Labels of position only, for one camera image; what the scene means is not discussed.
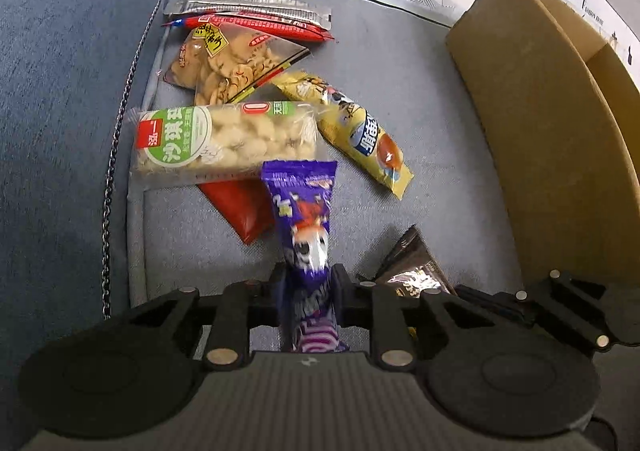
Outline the red snack stick packet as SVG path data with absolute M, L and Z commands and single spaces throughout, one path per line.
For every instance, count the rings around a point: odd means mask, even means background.
M 291 41 L 322 43 L 332 41 L 334 39 L 334 36 L 321 26 L 288 18 L 261 14 L 207 14 L 190 16 L 169 20 L 164 23 L 164 26 L 176 26 L 177 28 L 193 30 L 206 23 L 213 24 L 214 26 L 222 26 L 223 24 L 245 26 L 246 28 L 262 33 L 269 33 Z

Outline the dark brown snack packet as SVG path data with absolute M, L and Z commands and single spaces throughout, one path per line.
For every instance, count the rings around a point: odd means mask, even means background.
M 373 278 L 357 275 L 357 279 L 362 286 L 385 285 L 405 298 L 419 299 L 423 293 L 457 295 L 416 225 L 399 238 Z

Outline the green label sachima packet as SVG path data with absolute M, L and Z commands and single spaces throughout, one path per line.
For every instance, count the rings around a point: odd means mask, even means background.
M 318 138 L 303 102 L 152 110 L 140 115 L 130 171 L 145 189 L 254 178 L 267 161 L 317 159 Z

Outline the clear cracker snack bag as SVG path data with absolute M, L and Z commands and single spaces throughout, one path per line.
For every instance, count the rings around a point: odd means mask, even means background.
M 309 49 L 236 24 L 191 30 L 164 75 L 190 89 L 196 106 L 234 104 L 309 55 Z

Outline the purple snack packet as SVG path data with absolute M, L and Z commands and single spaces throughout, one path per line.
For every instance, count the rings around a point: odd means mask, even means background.
M 339 353 L 330 255 L 330 215 L 337 163 L 273 160 L 262 164 L 280 234 L 285 281 L 280 299 L 294 353 Z

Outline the flat red snack packet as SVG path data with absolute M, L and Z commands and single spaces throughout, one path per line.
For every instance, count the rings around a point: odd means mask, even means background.
M 270 194 L 259 179 L 207 182 L 198 189 L 245 245 L 251 245 L 274 225 Z

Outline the silver snack stick packet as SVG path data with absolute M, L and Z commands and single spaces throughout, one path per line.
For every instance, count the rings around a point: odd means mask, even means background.
M 177 18 L 240 11 L 310 23 L 325 30 L 332 26 L 330 8 L 314 6 L 301 0 L 168 0 L 164 16 Z

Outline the brown cardboard box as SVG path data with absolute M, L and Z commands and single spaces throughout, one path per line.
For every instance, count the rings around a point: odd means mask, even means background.
M 562 0 L 475 0 L 446 45 L 494 158 L 526 281 L 639 282 L 639 92 Z

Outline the yellow bread snack packet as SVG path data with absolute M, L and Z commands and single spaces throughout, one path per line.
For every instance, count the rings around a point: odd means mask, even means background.
M 313 104 L 323 138 L 402 199 L 413 174 L 401 148 L 366 108 L 319 76 L 304 71 L 280 73 L 271 83 L 288 99 Z

